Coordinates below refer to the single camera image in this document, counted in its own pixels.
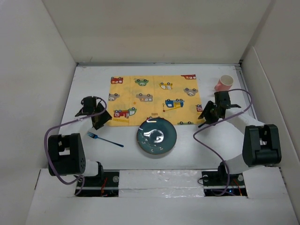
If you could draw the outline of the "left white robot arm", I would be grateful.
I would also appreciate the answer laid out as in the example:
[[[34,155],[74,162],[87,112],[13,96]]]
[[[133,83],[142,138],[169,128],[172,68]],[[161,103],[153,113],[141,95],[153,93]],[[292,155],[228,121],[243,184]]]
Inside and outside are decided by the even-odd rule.
[[[71,121],[49,128],[44,136],[44,149],[48,161],[49,174],[56,177],[64,185],[76,182],[89,182],[99,186],[104,182],[104,174],[100,171],[99,162],[87,162],[80,133],[69,135],[51,135],[55,129],[90,119],[92,127],[102,128],[112,117],[107,111],[108,104],[96,96],[84,97],[81,100],[82,108]]]

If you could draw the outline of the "yellow cartoon car placemat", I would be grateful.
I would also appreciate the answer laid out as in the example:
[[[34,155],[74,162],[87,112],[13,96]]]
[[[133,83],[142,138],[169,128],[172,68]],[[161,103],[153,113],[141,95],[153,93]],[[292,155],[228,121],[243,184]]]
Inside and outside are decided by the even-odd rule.
[[[152,118],[162,118],[173,125],[201,124],[202,111],[195,74],[111,77],[111,127],[139,126]]]

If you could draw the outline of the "dark teal ceramic plate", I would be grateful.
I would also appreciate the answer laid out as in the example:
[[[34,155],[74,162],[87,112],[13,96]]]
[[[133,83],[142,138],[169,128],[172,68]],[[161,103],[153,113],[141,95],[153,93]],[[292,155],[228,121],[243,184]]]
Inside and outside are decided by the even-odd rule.
[[[174,125],[168,120],[152,118],[139,126],[136,140],[140,148],[146,153],[163,155],[174,148],[177,132]]]

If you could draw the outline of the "pink paper cup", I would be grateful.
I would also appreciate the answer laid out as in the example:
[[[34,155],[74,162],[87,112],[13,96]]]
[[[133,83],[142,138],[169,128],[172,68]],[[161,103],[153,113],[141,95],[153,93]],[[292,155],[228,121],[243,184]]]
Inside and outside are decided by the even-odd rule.
[[[214,87],[215,91],[228,91],[234,83],[234,79],[230,75],[220,77],[218,83]]]

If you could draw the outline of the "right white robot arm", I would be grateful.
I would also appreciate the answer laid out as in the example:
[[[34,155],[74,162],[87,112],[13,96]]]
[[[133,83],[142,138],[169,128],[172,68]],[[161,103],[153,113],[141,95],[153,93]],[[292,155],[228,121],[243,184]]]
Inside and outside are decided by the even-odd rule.
[[[279,131],[276,125],[264,124],[246,114],[250,105],[242,110],[238,104],[232,104],[229,91],[217,91],[214,98],[214,102],[207,102],[198,117],[204,119],[204,123],[198,126],[199,131],[228,121],[244,135],[242,153],[232,159],[221,160],[217,169],[219,183],[226,185],[236,174],[281,162]]]

